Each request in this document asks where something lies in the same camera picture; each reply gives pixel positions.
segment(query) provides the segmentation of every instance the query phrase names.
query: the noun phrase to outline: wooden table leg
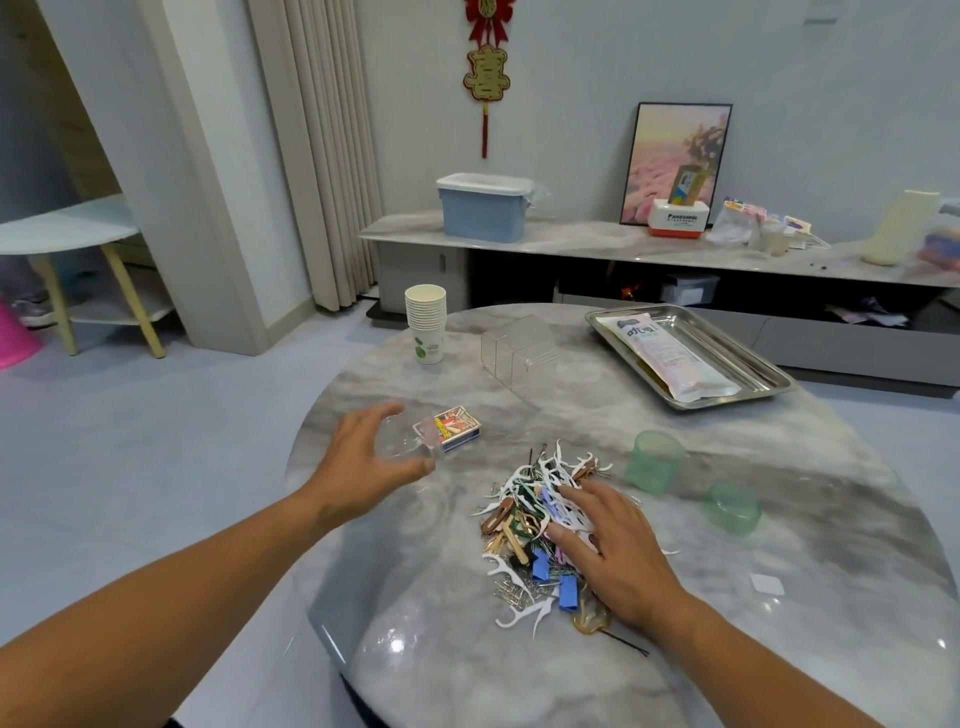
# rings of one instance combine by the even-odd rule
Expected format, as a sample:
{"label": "wooden table leg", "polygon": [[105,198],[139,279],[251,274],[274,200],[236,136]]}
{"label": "wooden table leg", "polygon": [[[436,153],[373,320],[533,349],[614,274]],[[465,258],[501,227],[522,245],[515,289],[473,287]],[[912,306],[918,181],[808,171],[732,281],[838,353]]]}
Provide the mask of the wooden table leg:
{"label": "wooden table leg", "polygon": [[36,269],[47,286],[47,294],[50,296],[50,305],[54,309],[54,318],[57,321],[63,347],[68,354],[76,356],[77,339],[73,335],[73,326],[66,311],[66,298],[63,296],[63,289],[60,288],[60,278],[57,276],[57,269],[54,268],[54,261],[49,253],[36,256]]}
{"label": "wooden table leg", "polygon": [[140,302],[140,297],[136,295],[136,288],[133,287],[133,281],[130,280],[130,274],[127,272],[126,266],[124,266],[120,256],[113,250],[113,246],[109,243],[107,243],[107,245],[101,245],[100,250],[104,252],[104,256],[110,264],[110,270],[113,271],[114,277],[120,284],[120,290],[123,291],[123,297],[127,300],[130,311],[132,311],[136,322],[140,324],[140,330],[143,331],[143,336],[150,346],[150,351],[157,359],[162,359],[167,355],[167,352],[163,349],[163,345],[160,344],[160,340],[156,337],[154,325],[147,316],[147,312],[143,308],[143,303]]}

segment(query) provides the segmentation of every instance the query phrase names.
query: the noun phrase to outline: stack of paper cups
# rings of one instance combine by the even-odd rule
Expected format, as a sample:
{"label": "stack of paper cups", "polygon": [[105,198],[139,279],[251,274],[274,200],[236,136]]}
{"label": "stack of paper cups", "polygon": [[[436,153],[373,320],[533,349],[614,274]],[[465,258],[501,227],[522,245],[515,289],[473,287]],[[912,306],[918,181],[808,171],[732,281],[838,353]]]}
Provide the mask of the stack of paper cups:
{"label": "stack of paper cups", "polygon": [[439,285],[425,283],[407,288],[404,297],[414,354],[421,364],[436,364],[444,358],[446,291]]}

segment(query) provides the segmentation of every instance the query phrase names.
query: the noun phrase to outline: red chinese knot decoration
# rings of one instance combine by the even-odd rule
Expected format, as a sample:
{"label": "red chinese knot decoration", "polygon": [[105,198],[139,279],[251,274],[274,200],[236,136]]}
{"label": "red chinese knot decoration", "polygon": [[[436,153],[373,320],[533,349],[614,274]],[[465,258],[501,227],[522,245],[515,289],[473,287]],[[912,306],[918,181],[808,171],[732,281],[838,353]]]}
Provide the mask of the red chinese knot decoration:
{"label": "red chinese knot decoration", "polygon": [[470,40],[476,41],[477,49],[467,53],[470,72],[464,76],[464,86],[483,102],[483,159],[487,158],[490,103],[502,99],[510,88],[510,77],[503,72],[507,52],[500,43],[508,40],[504,24],[514,16],[513,4],[514,0],[467,0],[467,21],[473,26]]}

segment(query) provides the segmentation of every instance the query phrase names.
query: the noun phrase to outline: picture frame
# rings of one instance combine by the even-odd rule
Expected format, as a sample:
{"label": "picture frame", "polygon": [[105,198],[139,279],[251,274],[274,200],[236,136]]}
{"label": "picture frame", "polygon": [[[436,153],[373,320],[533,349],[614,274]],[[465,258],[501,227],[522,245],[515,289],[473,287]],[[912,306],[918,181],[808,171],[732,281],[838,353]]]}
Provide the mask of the picture frame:
{"label": "picture frame", "polygon": [[620,224],[645,227],[654,199],[667,199],[685,164],[707,169],[698,200],[713,205],[733,104],[640,102],[620,206]]}

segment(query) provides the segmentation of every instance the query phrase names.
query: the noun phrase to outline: marble countertop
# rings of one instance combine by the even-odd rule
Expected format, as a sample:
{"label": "marble countertop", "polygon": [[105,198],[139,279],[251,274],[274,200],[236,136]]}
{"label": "marble countertop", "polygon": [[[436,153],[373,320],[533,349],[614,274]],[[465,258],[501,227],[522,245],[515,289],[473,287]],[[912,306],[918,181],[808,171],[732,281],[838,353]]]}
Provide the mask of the marble countertop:
{"label": "marble countertop", "polygon": [[[715,716],[657,650],[585,636],[554,611],[502,630],[470,516],[529,448],[613,463],[617,487],[634,436],[660,429],[691,453],[663,497],[643,495],[684,585],[727,619],[887,726],[953,725],[960,605],[924,514],[880,458],[800,390],[770,400],[668,409],[588,327],[581,306],[482,308],[447,319],[444,361],[419,364],[404,331],[324,390],[290,455],[286,488],[316,468],[340,416],[400,399],[413,416],[462,404],[483,434],[415,486],[331,533],[295,566],[310,621],[350,683],[394,728],[710,726]],[[531,406],[489,376],[480,334],[536,313],[561,357],[555,396]],[[738,481],[764,510],[735,538],[703,517],[699,496]],[[750,573],[785,595],[756,592]]]}
{"label": "marble countertop", "polygon": [[693,268],[960,288],[960,273],[946,271],[916,257],[903,265],[892,267],[865,263],[860,259],[863,241],[836,243],[829,250],[789,251],[786,255],[772,257],[748,251],[742,246],[725,247],[705,240],[653,237],[647,234],[646,228],[639,226],[528,218],[526,234],[522,239],[516,243],[491,243],[446,235],[444,216],[439,210],[381,217],[360,231],[360,237],[508,253],[569,255]]}

